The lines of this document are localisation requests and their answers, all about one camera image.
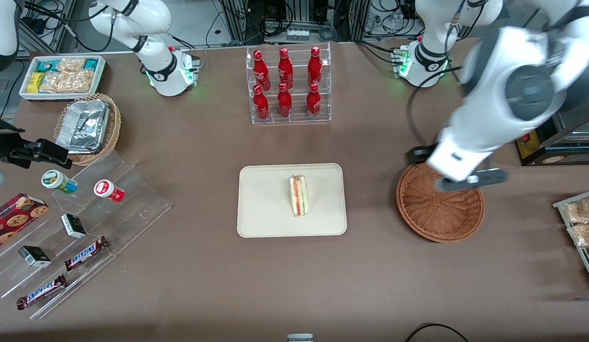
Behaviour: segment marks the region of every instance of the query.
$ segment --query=brown table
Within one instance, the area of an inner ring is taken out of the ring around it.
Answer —
[[[469,46],[457,43],[455,64]],[[353,43],[332,48],[333,121],[304,126],[250,123],[244,48],[210,51],[199,86],[173,98],[149,86],[133,54],[107,55],[103,93],[123,115],[117,149],[173,208],[44,319],[0,299],[0,342],[256,342],[307,332],[318,342],[403,341],[429,321],[476,342],[589,341],[589,303],[574,301],[589,295],[589,276],[551,208],[589,190],[589,166],[522,168],[507,145],[494,164],[511,179],[483,190],[478,232],[429,242],[394,204],[403,154],[416,144],[404,118],[413,87]],[[420,92],[414,119],[426,139],[460,103],[452,76]],[[27,138],[51,139],[63,107],[22,101],[15,124]],[[240,169],[316,162],[344,170],[344,235],[237,234]],[[0,165],[9,177],[0,204],[17,192],[49,197],[38,180],[51,168]],[[438,329],[422,335],[457,341]]]

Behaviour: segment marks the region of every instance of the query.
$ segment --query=red bottle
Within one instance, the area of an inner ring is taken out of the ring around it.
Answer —
[[[255,50],[252,55],[254,56],[254,78],[256,78],[257,84],[262,87],[263,91],[269,91],[271,89],[269,68],[267,63],[262,60],[262,52]]]
[[[320,115],[320,102],[322,97],[318,93],[318,84],[314,82],[309,87],[309,94],[307,94],[307,117],[315,120]]]
[[[292,96],[285,82],[281,82],[280,84],[280,93],[277,95],[277,102],[280,104],[281,117],[288,119],[292,114]]]
[[[322,80],[322,60],[320,60],[320,48],[317,46],[311,48],[311,59],[309,59],[309,64],[307,65],[307,72],[309,73],[309,86],[313,82],[320,84]]]
[[[294,86],[294,72],[292,71],[292,61],[288,57],[288,49],[280,48],[280,64],[277,65],[277,70],[280,73],[280,82],[285,82],[288,89]]]
[[[269,119],[269,102],[267,97],[262,93],[260,85],[254,85],[253,87],[254,97],[254,110],[257,112],[258,120],[267,121]]]

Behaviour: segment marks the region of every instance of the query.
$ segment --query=wicker basket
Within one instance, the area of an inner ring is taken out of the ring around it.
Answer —
[[[109,121],[106,124],[106,134],[103,142],[103,149],[97,154],[69,154],[68,158],[73,161],[73,163],[80,165],[80,166],[87,166],[90,165],[93,161],[97,160],[101,156],[106,153],[110,153],[115,148],[117,144],[117,140],[119,139],[119,129],[121,128],[121,114],[119,113],[119,108],[115,105],[115,102],[112,99],[104,94],[94,94],[82,97],[80,99],[71,102],[74,104],[75,102],[83,102],[83,101],[91,101],[91,100],[103,100],[106,103],[110,104],[111,111],[109,113]],[[60,127],[62,126],[62,120],[65,117],[66,108],[62,111],[62,115],[58,118],[58,124],[56,124],[56,128],[54,128],[54,141],[58,138],[58,132],[60,132]]]
[[[469,238],[482,223],[485,202],[479,189],[440,192],[442,177],[427,164],[404,171],[396,189],[396,203],[406,223],[424,238],[457,242]]]

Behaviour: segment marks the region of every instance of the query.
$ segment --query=cookie box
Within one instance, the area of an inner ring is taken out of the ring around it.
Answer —
[[[30,82],[30,78],[33,76],[34,72],[37,71],[40,63],[44,63],[47,61],[53,60],[60,60],[61,58],[68,57],[68,58],[85,58],[87,60],[97,60],[97,65],[94,70],[94,77],[92,79],[92,84],[90,86],[90,90],[87,93],[29,93],[28,92],[28,85]],[[30,65],[25,74],[24,81],[20,87],[19,95],[31,102],[55,102],[55,101],[69,101],[73,99],[79,99],[80,97],[84,97],[87,95],[93,95],[96,93],[101,79],[103,77],[103,71],[105,68],[105,59],[100,55],[68,55],[68,56],[39,56],[34,57],[30,60]]]
[[[44,201],[19,193],[0,207],[0,246],[47,212]]]

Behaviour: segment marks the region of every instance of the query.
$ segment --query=blue package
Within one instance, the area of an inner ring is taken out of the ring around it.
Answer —
[[[98,60],[87,60],[85,61],[84,69],[96,70]]]
[[[58,71],[60,61],[41,61],[37,67],[37,72]]]

